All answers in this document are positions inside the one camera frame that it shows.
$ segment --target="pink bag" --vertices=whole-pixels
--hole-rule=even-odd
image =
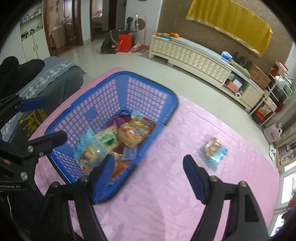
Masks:
[[[279,141],[281,139],[281,123],[277,126],[273,124],[263,130],[263,134],[269,144]]]

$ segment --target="floor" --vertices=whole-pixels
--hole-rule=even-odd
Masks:
[[[122,67],[152,79],[219,118],[252,144],[276,167],[276,163],[272,162],[269,157],[269,144],[265,140],[262,130],[249,118],[244,107],[231,97],[193,74],[175,66],[167,66],[165,59],[160,57],[148,59],[148,53],[101,55],[102,42],[103,40],[100,39],[87,43],[61,56],[75,62],[86,72],[84,85],[114,67]]]

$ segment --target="yellow curtain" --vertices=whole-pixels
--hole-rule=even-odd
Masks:
[[[232,0],[193,0],[187,20],[215,28],[260,57],[272,35],[267,23]]]

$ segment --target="fan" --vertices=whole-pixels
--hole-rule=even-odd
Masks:
[[[135,28],[137,30],[137,43],[135,44],[135,46],[132,48],[131,52],[135,53],[135,52],[141,52],[141,53],[145,53],[146,50],[148,49],[148,46],[146,45],[146,17],[145,17],[145,21],[141,18],[138,18],[138,15],[136,15],[136,20],[135,20]],[[144,44],[141,44],[139,42],[139,31],[144,29]]]

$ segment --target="cabinet door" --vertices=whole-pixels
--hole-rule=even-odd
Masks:
[[[27,62],[31,59],[37,59],[37,51],[34,45],[33,36],[30,36],[22,41],[22,48],[25,53]]]
[[[39,59],[45,59],[50,56],[44,29],[41,29],[33,34],[36,50]]]

